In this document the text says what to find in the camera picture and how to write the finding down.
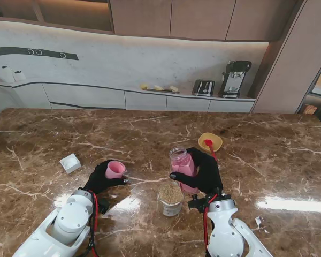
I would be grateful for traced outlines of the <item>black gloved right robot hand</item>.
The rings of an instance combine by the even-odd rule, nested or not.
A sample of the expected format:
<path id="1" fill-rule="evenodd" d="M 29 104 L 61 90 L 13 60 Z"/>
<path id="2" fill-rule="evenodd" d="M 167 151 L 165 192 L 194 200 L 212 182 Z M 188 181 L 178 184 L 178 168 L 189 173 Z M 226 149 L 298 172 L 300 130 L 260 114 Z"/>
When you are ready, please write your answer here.
<path id="1" fill-rule="evenodd" d="M 172 172 L 169 175 L 170 178 L 189 187 L 197 188 L 205 194 L 216 192 L 217 189 L 221 192 L 224 188 L 217 161 L 195 147 L 187 148 L 186 151 L 191 155 L 194 165 L 198 168 L 198 174 L 189 176 L 180 172 Z"/>

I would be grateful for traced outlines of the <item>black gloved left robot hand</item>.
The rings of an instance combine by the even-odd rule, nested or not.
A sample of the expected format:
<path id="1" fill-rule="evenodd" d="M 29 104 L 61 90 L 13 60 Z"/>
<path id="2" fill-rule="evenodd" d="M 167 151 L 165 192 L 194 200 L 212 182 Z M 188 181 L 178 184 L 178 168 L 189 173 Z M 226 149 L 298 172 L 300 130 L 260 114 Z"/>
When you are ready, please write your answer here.
<path id="1" fill-rule="evenodd" d="M 124 176 L 121 178 L 106 178 L 106 170 L 108 165 L 112 162 L 113 160 L 107 160 L 97 165 L 82 189 L 85 191 L 92 191 L 95 194 L 100 194 L 110 187 L 126 185 L 128 183 L 128 179 Z"/>

